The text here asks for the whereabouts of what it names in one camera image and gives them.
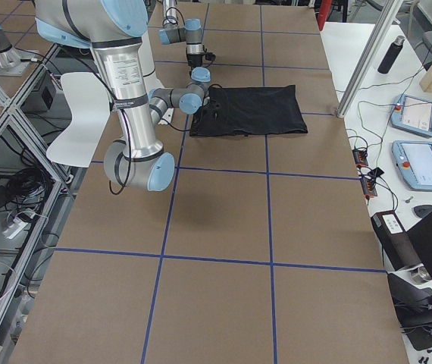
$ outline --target computer mouse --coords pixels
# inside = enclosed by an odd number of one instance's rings
[[[427,216],[430,212],[432,212],[432,205],[420,205],[415,206],[413,208],[413,212],[415,215],[417,215],[419,218],[424,218]]]

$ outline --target white table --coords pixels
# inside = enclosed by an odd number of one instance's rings
[[[352,76],[356,64],[358,63],[362,50],[368,41],[368,37],[371,35],[373,26],[373,24],[326,23],[321,32],[327,60],[329,61],[330,70],[333,75],[333,82],[339,99],[343,94],[342,91],[346,89],[346,85]],[[399,82],[412,76],[420,69],[421,62],[408,41],[405,41],[403,50],[396,59],[395,64],[391,67],[390,72],[388,74],[380,74],[377,72],[377,67],[390,43],[393,42],[398,35],[403,35],[403,32],[398,26],[392,26],[386,39],[383,41],[379,52],[371,63],[371,68],[369,69],[361,87],[367,87],[374,84]],[[399,84],[376,86],[370,89],[360,90],[345,116],[346,127],[355,130],[358,135],[364,137],[369,144],[378,142],[379,139],[376,136],[362,128],[358,116],[358,102],[365,100],[378,105],[391,104],[395,102],[396,98],[405,90],[407,94],[412,96],[432,100],[432,93],[424,93],[419,85],[419,81],[424,74],[425,70],[421,70],[413,80],[409,79]],[[382,135],[387,125],[390,106],[377,107],[362,103],[360,108],[364,126],[373,130],[378,135]],[[348,134],[350,136],[354,135],[350,130],[348,131]],[[351,146],[354,146],[355,140],[356,139],[350,140]],[[372,168],[375,168],[377,165],[384,170],[385,173],[383,178],[390,185],[391,190],[398,196],[399,207],[396,210],[396,214],[399,216],[403,226],[408,230],[418,222],[418,218],[413,214],[412,208],[424,204],[432,205],[432,193],[412,191],[405,185],[399,176],[399,172],[395,166],[391,153],[391,143],[394,140],[426,140],[426,138],[395,129],[389,125],[383,138],[382,151],[377,164],[376,161],[379,147],[372,146],[368,150],[369,164]],[[364,143],[357,141],[357,145],[363,146]],[[370,216],[375,212],[390,210],[392,208],[392,196],[388,191],[383,187],[378,186],[377,194],[378,197],[371,199],[369,202],[368,210]],[[400,272],[399,275],[402,278],[409,277],[409,273],[406,271]],[[428,363],[432,364],[432,354],[428,354],[426,351],[417,352],[413,349],[405,335],[403,335],[403,338],[410,363],[415,364],[422,356],[429,356],[430,360]]]

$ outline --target bottle cap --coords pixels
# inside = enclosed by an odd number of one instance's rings
[[[404,36],[397,36],[396,37],[395,44],[397,46],[402,46],[404,42],[405,42],[405,37]]]

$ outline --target folded cloth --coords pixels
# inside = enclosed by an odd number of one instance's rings
[[[266,135],[307,133],[295,85],[209,88],[208,104],[193,116],[189,135]]]

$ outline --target water bottle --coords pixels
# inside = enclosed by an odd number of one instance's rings
[[[388,48],[388,52],[384,55],[383,60],[381,61],[380,67],[377,68],[377,71],[380,74],[387,74],[390,71],[391,66],[395,63],[396,57],[403,49],[403,43],[405,42],[404,36],[397,36],[396,40],[391,43]]]

